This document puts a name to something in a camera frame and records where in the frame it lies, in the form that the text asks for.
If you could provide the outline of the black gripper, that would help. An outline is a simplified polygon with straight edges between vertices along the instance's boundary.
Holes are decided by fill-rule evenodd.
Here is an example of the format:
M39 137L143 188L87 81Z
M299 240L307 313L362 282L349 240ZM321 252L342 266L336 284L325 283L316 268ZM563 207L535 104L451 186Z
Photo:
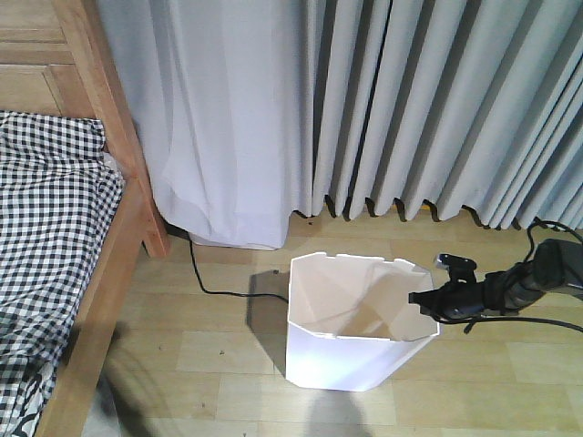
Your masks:
M468 319L486 311L485 283L449 281L436 290L410 292L408 302L437 319Z

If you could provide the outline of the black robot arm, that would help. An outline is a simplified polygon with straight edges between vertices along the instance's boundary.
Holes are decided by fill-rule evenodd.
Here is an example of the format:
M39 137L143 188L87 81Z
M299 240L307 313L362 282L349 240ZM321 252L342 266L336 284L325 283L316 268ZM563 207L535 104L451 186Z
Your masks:
M447 270L449 281L408 297L435 320L514 316L548 292L582 298L582 245L574 241L546 239L538 244L532 260L487 273L482 281L476 279L476 263L471 259L440 254L437 262Z

